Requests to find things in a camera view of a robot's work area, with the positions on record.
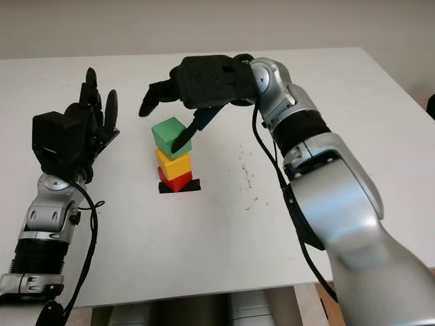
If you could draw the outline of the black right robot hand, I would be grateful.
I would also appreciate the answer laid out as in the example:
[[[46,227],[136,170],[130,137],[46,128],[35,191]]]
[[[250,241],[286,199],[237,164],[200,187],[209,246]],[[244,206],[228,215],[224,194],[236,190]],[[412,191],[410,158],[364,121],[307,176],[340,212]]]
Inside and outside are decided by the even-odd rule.
[[[147,117],[159,103],[169,103],[182,100],[179,92],[179,85],[176,81],[178,74],[179,66],[171,69],[168,80],[159,81],[149,85],[149,89],[145,94],[139,109],[140,117]],[[174,140],[174,143],[171,146],[171,153],[180,150],[188,141],[191,140],[197,131],[203,130],[224,106],[225,104],[197,108],[190,125],[186,127]]]

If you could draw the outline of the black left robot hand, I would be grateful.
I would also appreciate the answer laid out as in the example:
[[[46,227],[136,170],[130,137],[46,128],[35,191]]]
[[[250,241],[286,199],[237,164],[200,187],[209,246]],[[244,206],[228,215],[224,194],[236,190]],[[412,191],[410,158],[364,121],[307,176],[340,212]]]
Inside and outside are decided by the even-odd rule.
[[[67,170],[81,175],[88,184],[94,177],[94,161],[120,133],[116,127],[118,94],[110,90],[106,104],[102,105],[97,74],[90,67],[81,85],[79,101],[69,105],[65,115],[78,123],[78,130],[73,134],[73,156]]]

